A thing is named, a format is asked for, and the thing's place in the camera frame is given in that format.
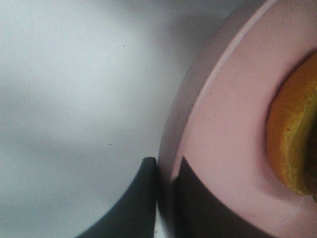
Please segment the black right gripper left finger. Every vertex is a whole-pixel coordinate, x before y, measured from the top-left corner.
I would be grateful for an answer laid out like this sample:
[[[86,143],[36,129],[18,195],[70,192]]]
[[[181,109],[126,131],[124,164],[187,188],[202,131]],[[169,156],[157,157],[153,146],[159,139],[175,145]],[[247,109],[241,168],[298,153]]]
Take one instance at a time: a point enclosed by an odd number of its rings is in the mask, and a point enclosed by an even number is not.
[[[153,238],[157,203],[157,161],[142,160],[128,189],[80,238]]]

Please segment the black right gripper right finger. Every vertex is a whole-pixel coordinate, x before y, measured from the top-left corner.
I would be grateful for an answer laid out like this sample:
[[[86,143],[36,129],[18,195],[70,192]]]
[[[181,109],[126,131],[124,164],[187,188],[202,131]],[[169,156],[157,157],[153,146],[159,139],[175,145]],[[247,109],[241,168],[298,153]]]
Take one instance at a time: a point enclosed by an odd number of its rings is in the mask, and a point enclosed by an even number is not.
[[[174,228],[177,238],[271,238],[219,201],[183,157],[175,180]]]

